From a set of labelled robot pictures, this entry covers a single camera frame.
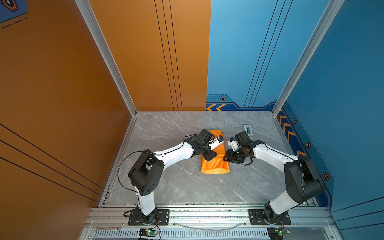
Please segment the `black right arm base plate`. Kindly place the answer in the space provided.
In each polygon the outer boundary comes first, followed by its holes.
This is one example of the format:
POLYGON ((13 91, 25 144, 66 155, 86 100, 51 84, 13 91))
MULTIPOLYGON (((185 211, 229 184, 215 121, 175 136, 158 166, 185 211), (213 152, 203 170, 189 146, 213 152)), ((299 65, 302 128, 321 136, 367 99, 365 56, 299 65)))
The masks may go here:
POLYGON ((288 212, 277 215, 274 212, 266 209, 249 209, 248 214, 252 226, 289 226, 292 224, 288 212))

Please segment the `right aluminium corner post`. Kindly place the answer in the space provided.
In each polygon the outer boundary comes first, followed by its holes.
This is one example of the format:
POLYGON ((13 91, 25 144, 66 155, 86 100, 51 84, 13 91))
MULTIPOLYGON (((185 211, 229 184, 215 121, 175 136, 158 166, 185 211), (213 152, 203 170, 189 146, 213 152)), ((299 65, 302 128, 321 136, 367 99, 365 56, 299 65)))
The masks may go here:
POLYGON ((313 54, 327 33, 329 27, 334 21, 340 8, 344 4, 344 0, 331 0, 328 2, 321 18, 319 19, 310 39, 308 40, 297 64, 295 65, 290 77, 288 78, 276 104, 272 110, 272 115, 276 117, 280 110, 283 108, 284 103, 287 101, 289 95, 300 79, 302 73, 310 62, 313 54))

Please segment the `aluminium front rail frame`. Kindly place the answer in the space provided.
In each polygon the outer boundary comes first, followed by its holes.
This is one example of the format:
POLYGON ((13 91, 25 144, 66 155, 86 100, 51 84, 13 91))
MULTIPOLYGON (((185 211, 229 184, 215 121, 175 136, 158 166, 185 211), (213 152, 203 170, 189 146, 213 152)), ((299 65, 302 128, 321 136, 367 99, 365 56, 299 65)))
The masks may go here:
MULTIPOLYGON (((110 205, 92 208, 86 220, 81 239, 91 239, 96 231, 119 232, 132 229, 129 218, 123 213, 135 209, 134 205, 110 205)), ((212 231, 213 229, 262 228, 262 222, 251 217, 251 210, 264 210, 261 204, 171 204, 158 205, 158 211, 169 213, 160 219, 164 221, 161 229, 184 228, 212 231)), ((288 211, 288 215, 276 227, 285 226, 293 231, 297 228, 324 229, 328 240, 343 239, 327 208, 300 205, 288 211)))

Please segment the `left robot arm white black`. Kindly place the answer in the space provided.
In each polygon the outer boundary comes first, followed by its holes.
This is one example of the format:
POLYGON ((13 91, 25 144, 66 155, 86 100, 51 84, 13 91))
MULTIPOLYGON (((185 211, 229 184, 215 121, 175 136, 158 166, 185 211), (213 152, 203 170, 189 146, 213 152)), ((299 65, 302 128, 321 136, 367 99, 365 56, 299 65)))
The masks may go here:
POLYGON ((221 144, 215 139, 212 143, 201 146, 195 141, 190 141, 158 152, 144 150, 129 171, 129 178, 139 198, 141 213, 149 216, 155 211, 154 191, 165 169, 196 155, 203 155, 206 160, 212 160, 217 156, 214 149, 221 144))

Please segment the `left aluminium corner post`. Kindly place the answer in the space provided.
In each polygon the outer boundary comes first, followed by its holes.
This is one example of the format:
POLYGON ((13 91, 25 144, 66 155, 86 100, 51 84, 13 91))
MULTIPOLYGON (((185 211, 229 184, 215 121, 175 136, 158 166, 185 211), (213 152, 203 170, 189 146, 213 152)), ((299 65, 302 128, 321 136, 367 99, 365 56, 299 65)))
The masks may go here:
POLYGON ((130 112, 133 117, 137 116, 137 109, 133 103, 131 95, 128 91, 126 83, 122 77, 122 74, 118 68, 118 65, 113 57, 113 54, 110 50, 110 47, 107 43, 107 40, 103 34, 103 31, 99 25, 99 22, 96 18, 96 15, 91 7, 89 1, 86 0, 75 0, 83 19, 86 22, 86 25, 101 53, 103 60, 108 67, 111 76, 130 112))

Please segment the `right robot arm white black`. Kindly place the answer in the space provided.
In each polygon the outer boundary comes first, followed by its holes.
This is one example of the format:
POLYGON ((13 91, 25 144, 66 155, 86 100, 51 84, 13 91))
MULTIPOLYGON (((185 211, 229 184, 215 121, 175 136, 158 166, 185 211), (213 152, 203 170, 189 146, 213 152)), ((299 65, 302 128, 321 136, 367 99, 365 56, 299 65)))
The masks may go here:
POLYGON ((270 164, 285 176, 286 189, 265 204, 263 214, 269 223, 276 222, 287 211, 325 191, 325 185, 311 158, 280 152, 261 141, 252 142, 237 150, 227 150, 223 161, 243 165, 248 157, 270 164))

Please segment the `green circuit board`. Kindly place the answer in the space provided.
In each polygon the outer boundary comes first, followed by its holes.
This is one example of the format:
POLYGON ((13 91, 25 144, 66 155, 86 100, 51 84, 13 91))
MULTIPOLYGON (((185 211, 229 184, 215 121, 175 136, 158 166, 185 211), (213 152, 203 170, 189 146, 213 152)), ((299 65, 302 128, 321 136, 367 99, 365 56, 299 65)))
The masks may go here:
POLYGON ((154 228, 149 228, 149 229, 141 228, 138 233, 139 240, 155 240, 155 239, 159 239, 159 237, 160 237, 159 230, 154 228))
POLYGON ((268 228, 268 235, 271 240, 283 240, 285 235, 289 235, 291 233, 290 230, 285 228, 272 229, 268 228))

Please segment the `aluminium corner post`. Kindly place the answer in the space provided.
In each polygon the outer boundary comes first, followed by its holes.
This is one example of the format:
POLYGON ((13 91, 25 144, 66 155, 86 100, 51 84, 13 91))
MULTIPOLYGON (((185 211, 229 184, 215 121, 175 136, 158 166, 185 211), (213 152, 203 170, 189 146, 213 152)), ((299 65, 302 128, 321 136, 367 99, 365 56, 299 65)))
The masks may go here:
POLYGON ((137 116, 137 109, 133 103, 131 95, 128 91, 126 83, 122 77, 122 74, 118 68, 118 65, 113 57, 113 54, 110 50, 110 47, 107 43, 107 40, 103 34, 103 31, 99 25, 99 22, 96 18, 96 15, 91 7, 89 1, 86 0, 75 0, 83 19, 86 22, 86 25, 101 53, 103 60, 108 67, 111 76, 130 112, 133 117, 137 116))
POLYGON ((340 8, 344 4, 344 0, 331 0, 328 2, 321 18, 319 19, 310 39, 308 40, 297 64, 295 65, 290 77, 288 78, 276 104, 272 110, 272 115, 276 117, 280 110, 283 108, 284 103, 287 101, 289 95, 300 79, 302 73, 310 62, 313 54, 327 33, 329 27, 334 21, 340 8))

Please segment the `right green circuit board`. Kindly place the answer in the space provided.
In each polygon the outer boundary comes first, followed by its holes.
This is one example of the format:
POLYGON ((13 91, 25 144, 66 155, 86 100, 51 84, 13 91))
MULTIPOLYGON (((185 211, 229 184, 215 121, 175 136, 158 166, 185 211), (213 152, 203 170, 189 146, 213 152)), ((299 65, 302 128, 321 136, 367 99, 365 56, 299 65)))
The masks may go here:
POLYGON ((291 233, 290 230, 285 228, 272 229, 268 228, 268 235, 271 240, 283 240, 285 235, 289 235, 291 233))

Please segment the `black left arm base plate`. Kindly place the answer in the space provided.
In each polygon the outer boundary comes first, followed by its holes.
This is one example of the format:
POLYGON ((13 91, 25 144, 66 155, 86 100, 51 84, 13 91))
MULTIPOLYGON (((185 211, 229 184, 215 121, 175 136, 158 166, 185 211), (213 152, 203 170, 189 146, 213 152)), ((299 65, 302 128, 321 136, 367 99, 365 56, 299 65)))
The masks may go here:
POLYGON ((135 208, 129 211, 129 214, 129 216, 128 213, 124 214, 128 218, 129 226, 167 226, 170 220, 169 209, 155 209, 148 216, 145 216, 138 208, 135 208))

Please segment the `left green circuit board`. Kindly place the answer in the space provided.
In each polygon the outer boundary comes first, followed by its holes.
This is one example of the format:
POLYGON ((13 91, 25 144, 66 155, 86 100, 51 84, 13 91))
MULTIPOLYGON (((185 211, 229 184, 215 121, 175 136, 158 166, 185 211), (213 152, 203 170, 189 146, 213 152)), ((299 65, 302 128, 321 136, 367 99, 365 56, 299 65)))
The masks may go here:
POLYGON ((155 240, 155 239, 159 239, 159 237, 160 237, 159 230, 154 228, 149 228, 149 229, 141 228, 138 233, 139 240, 155 240))

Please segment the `white tape dispenser blue roll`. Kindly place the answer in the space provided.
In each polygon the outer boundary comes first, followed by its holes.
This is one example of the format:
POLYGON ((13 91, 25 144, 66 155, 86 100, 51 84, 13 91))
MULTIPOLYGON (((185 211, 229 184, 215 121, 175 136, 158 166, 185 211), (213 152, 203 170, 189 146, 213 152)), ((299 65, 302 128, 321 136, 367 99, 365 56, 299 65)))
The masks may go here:
POLYGON ((253 129, 252 129, 251 125, 249 125, 249 124, 243 125, 243 131, 245 131, 248 134, 250 139, 254 138, 254 136, 253 136, 253 129))

